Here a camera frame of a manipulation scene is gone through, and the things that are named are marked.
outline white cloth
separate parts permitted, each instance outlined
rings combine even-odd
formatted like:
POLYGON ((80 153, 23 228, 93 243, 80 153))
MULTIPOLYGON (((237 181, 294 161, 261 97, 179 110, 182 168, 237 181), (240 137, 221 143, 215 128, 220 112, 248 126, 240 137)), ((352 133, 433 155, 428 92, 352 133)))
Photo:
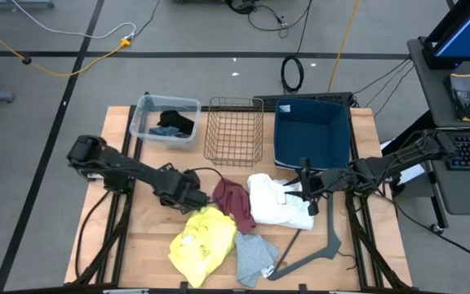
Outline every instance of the white cloth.
POLYGON ((283 186, 285 183, 287 180, 272 180, 266 174, 255 174, 248 178, 253 219, 259 224, 313 229, 315 218, 308 213, 309 202, 284 194, 286 191, 301 191, 302 186, 300 183, 283 186))

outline computer monitor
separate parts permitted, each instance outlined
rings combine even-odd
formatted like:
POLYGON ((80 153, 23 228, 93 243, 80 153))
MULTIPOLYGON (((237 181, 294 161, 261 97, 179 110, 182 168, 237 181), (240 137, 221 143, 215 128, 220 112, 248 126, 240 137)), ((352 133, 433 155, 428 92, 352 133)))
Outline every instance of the computer monitor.
POLYGON ((470 0, 460 0, 424 39, 423 55, 431 69, 453 69, 470 60, 470 0))

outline clear plastic bin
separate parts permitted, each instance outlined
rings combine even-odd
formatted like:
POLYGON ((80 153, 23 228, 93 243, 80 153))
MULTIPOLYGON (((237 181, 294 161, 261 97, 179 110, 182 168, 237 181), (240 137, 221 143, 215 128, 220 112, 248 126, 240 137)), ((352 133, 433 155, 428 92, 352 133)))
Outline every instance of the clear plastic bin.
POLYGON ((201 103, 195 99, 145 95, 140 97, 130 124, 130 133, 142 140, 163 143, 169 149, 193 149, 197 143, 197 130, 201 119, 201 103), (161 112, 175 110, 194 122, 190 137, 149 134, 149 129, 159 127, 161 112))

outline yellow cable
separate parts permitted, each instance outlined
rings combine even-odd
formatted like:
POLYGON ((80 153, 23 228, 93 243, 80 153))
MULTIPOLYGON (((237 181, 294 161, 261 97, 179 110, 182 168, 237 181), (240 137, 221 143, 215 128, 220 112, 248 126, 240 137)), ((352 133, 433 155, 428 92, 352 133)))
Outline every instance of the yellow cable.
MULTIPOLYGON (((26 60, 26 58, 24 56, 22 56, 19 52, 15 51, 14 49, 12 49, 10 46, 8 46, 4 41, 2 41, 0 39, 0 44, 3 45, 8 51, 12 52, 15 56, 19 57, 20 59, 22 60, 26 60)), ((42 67, 41 65, 36 65, 36 64, 32 64, 33 67, 35 67, 36 69, 39 69, 47 74, 51 74, 53 76, 56 76, 56 77, 71 77, 73 75, 76 75, 76 74, 80 74, 84 71, 86 71, 87 69, 89 69, 92 65, 94 65, 96 62, 100 61, 100 60, 103 60, 104 58, 106 57, 109 57, 113 54, 115 54, 117 51, 123 49, 124 47, 129 47, 131 45, 131 42, 126 40, 126 39, 122 39, 121 40, 121 44, 115 48, 113 51, 111 51, 110 53, 104 55, 104 56, 101 56, 99 58, 97 58, 96 60, 92 61, 90 64, 88 64, 87 66, 85 66, 84 68, 78 70, 77 72, 74 72, 74 73, 54 73, 52 71, 50 71, 49 69, 45 69, 44 67, 42 67)))
POLYGON ((349 17, 348 26, 346 27, 346 30, 344 32, 344 37, 342 38, 342 43, 340 44, 339 54, 336 56, 335 67, 333 68, 333 73, 331 74, 330 85, 327 88, 328 92, 331 92, 331 85, 333 84, 333 78, 335 77, 336 68, 337 66, 339 66, 340 56, 342 55, 342 50, 344 49, 344 45, 346 43, 346 38, 348 37, 349 29, 351 28, 351 24, 353 23, 353 19, 355 18, 355 14, 357 13, 359 2, 360 0, 356 0, 355 5, 352 8, 351 17, 349 17))

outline maroon cloth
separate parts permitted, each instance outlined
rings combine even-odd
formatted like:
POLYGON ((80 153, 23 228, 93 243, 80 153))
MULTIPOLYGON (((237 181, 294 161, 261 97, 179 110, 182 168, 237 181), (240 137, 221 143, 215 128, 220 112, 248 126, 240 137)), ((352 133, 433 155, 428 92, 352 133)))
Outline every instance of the maroon cloth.
POLYGON ((231 213, 235 217, 235 223, 241 233, 248 234, 257 226, 251 216, 250 195, 240 184, 221 179, 213 190, 213 199, 226 216, 231 213), (223 196, 224 183, 226 190, 223 196))

